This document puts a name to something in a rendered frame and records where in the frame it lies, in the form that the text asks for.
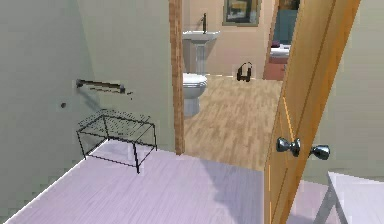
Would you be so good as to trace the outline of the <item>white toilet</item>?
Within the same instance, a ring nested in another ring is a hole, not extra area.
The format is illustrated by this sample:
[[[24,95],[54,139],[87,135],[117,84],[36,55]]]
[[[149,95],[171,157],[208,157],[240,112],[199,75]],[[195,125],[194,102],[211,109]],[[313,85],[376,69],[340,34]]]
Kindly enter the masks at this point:
[[[184,115],[194,116],[200,110],[199,97],[207,86],[207,77],[195,73],[183,74]]]

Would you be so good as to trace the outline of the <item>white pedestal sink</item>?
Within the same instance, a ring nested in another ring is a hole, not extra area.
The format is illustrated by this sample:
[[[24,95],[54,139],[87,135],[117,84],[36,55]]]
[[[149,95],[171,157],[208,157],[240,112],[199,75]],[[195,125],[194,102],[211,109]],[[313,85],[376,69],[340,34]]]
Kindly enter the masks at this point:
[[[206,74],[206,44],[217,39],[219,35],[219,31],[184,31],[182,33],[182,39],[190,41],[195,46],[197,74]]]

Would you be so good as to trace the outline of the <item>framed wall picture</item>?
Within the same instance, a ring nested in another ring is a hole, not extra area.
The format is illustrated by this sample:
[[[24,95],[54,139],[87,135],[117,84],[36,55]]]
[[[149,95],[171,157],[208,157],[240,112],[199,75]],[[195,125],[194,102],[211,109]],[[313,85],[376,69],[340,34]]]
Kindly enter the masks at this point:
[[[224,0],[223,26],[257,27],[262,0]]]

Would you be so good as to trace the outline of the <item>dark wall towel bar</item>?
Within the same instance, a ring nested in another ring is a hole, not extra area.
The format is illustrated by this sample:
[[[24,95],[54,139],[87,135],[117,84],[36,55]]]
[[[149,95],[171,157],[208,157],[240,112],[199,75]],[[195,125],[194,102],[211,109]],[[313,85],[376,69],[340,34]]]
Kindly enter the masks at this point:
[[[124,94],[126,92],[125,86],[123,84],[113,84],[108,82],[90,81],[90,80],[83,80],[83,79],[76,80],[77,88],[80,88],[84,85],[91,86],[91,87],[98,87],[101,90],[111,90],[119,94]]]

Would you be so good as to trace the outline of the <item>white bed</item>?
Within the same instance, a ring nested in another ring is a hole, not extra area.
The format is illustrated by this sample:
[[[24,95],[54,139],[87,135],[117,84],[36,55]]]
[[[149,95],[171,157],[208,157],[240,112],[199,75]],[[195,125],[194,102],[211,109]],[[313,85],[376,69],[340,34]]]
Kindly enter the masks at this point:
[[[275,64],[286,64],[289,58],[291,46],[282,44],[279,41],[273,41],[271,45],[269,61]]]

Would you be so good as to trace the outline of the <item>wooden room door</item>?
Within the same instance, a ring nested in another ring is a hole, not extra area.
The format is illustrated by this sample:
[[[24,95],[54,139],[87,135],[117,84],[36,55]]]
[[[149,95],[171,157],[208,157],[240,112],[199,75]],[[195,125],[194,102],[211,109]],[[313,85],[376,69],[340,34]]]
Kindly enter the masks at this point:
[[[286,224],[361,0],[302,0],[264,168],[264,222]],[[276,140],[300,139],[298,157]]]

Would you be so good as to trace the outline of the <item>metal door knob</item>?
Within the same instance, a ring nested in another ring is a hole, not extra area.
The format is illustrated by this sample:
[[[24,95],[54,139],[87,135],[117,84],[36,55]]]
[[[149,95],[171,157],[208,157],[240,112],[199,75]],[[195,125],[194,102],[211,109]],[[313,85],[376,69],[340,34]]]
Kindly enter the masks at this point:
[[[330,148],[328,145],[317,145],[311,148],[310,154],[320,160],[327,160],[330,156]]]
[[[285,138],[279,137],[276,140],[276,151],[285,152],[290,151],[294,157],[298,157],[300,154],[301,143],[300,139],[296,138],[293,142],[289,142]]]

